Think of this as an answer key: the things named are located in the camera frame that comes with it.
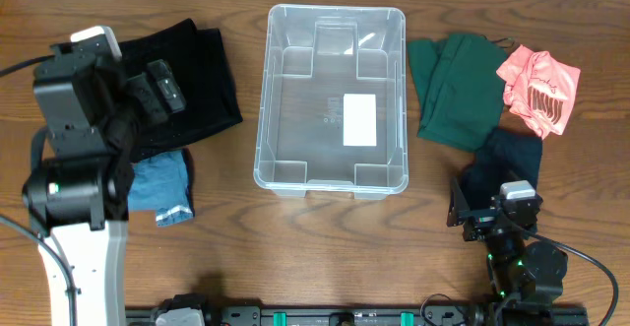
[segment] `green tape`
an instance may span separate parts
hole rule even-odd
[[[286,314],[283,312],[274,313],[274,326],[286,326]]]
[[[411,312],[401,313],[401,326],[413,326],[413,314]]]

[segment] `pink cloth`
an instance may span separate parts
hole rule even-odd
[[[548,51],[519,46],[496,71],[505,80],[503,101],[542,139],[562,135],[569,121],[580,69],[561,64]]]

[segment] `clear plastic container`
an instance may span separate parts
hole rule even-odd
[[[269,13],[254,179],[383,199],[409,182],[405,15],[277,5]]]

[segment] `white paper sticker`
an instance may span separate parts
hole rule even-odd
[[[375,95],[344,95],[344,146],[376,146]]]

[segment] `wooden surface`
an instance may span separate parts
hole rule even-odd
[[[48,53],[48,45],[93,25],[119,40],[192,18],[218,27],[244,121],[190,146],[198,216],[156,228],[132,214],[125,260],[127,305],[176,293],[273,304],[421,303],[489,292],[480,243],[446,228],[448,179],[470,154],[415,137],[419,104],[408,69],[409,188],[384,201],[309,193],[281,199],[252,178],[267,15],[278,3],[394,6],[407,38],[450,32],[513,36],[582,69],[563,136],[544,141],[540,232],[607,265],[621,287],[612,325],[630,324],[630,0],[5,0],[0,67]],[[32,74],[0,80],[0,212],[28,222],[21,199],[30,139],[42,125]],[[502,124],[523,129],[504,113]],[[0,324],[49,323],[46,280],[30,241],[0,228]],[[594,324],[611,297],[606,276],[571,256],[560,301],[583,303]]]

